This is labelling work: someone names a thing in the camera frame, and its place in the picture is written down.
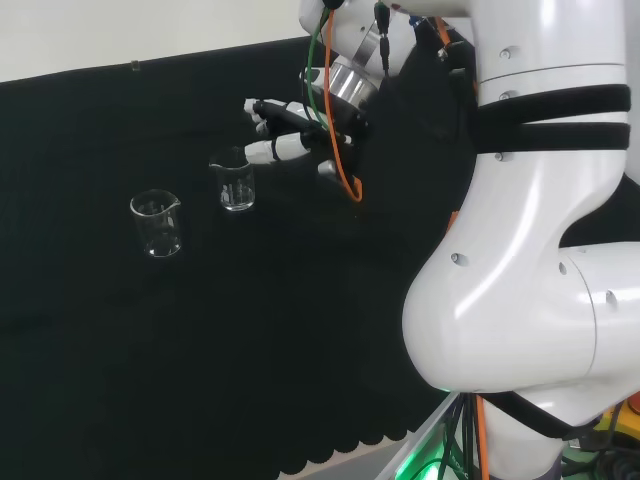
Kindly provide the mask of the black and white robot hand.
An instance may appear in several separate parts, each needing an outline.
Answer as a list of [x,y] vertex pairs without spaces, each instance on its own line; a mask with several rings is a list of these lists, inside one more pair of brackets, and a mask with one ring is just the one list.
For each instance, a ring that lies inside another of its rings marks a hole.
[[363,199],[356,175],[356,139],[331,127],[327,117],[300,102],[247,98],[244,112],[263,138],[242,148],[253,165],[312,160],[317,174],[338,184],[354,202]]

